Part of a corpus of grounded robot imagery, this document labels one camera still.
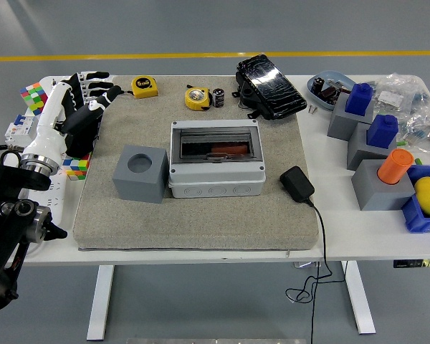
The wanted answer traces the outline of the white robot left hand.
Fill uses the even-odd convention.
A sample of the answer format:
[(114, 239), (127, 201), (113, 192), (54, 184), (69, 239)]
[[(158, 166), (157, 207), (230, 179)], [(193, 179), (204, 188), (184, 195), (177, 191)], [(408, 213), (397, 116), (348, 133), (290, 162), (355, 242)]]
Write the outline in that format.
[(53, 84), (37, 123), (36, 138), (24, 149), (21, 166), (54, 175), (63, 155), (81, 158), (93, 151), (102, 115), (120, 86), (107, 72), (78, 72)]

